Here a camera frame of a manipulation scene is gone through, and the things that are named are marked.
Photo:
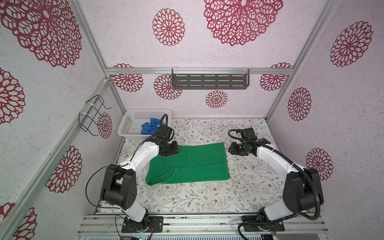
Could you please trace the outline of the green tank top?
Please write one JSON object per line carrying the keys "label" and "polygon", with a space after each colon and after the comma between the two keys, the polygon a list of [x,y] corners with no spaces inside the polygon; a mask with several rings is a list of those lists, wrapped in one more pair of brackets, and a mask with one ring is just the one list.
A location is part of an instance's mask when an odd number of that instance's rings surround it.
{"label": "green tank top", "polygon": [[230,179],[224,143],[179,146],[179,153],[151,160],[146,183],[180,184]]}

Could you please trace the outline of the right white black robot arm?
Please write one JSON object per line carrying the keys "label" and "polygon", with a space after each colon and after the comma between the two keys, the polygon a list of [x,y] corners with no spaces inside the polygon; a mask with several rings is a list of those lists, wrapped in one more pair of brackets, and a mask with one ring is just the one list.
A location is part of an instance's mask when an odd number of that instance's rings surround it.
{"label": "right white black robot arm", "polygon": [[261,225],[302,216],[314,221],[320,217],[324,203],[320,174],[316,169],[305,168],[276,148],[267,139],[259,139],[253,128],[231,129],[228,136],[234,140],[228,152],[236,156],[250,154],[260,158],[285,179],[282,199],[260,209],[255,222]]}

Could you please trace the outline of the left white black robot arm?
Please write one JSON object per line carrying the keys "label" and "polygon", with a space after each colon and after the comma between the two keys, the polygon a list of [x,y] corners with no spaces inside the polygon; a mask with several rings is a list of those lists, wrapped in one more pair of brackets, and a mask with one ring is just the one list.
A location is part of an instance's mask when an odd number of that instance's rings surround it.
{"label": "left white black robot arm", "polygon": [[161,125],[155,134],[139,144],[134,154],[120,165],[109,165],[101,190],[101,200],[116,206],[134,222],[142,222],[147,210],[136,200],[137,172],[152,159],[161,155],[168,157],[179,153],[178,144],[173,141],[175,131]]}

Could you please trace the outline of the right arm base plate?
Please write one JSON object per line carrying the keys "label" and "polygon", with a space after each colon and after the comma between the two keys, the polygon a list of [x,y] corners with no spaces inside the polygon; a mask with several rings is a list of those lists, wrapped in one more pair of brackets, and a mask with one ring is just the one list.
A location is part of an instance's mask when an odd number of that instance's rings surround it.
{"label": "right arm base plate", "polygon": [[283,222],[267,224],[267,220],[259,220],[256,215],[242,216],[245,232],[280,232],[285,231]]}

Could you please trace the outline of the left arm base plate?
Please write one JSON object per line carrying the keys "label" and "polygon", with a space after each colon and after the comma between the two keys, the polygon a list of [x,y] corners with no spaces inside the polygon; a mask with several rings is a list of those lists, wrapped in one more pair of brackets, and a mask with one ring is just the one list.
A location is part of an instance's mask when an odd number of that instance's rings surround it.
{"label": "left arm base plate", "polygon": [[141,222],[135,222],[125,217],[122,233],[161,233],[163,231],[164,217],[146,216]]}

